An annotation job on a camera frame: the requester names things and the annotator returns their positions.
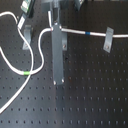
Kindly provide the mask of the grey long gripper finger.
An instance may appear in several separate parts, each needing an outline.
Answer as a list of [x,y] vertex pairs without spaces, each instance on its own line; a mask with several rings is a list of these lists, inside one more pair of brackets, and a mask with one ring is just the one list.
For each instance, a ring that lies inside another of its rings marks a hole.
[[67,50],[67,33],[62,32],[59,25],[53,26],[52,31],[52,59],[53,59],[53,83],[64,83],[63,52]]

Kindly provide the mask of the grey gripper block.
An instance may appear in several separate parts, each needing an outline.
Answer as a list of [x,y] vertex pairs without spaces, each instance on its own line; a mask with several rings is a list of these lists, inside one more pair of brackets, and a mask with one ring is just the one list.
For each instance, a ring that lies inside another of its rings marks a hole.
[[42,11],[48,13],[51,24],[60,23],[61,11],[66,8],[66,0],[41,0]]

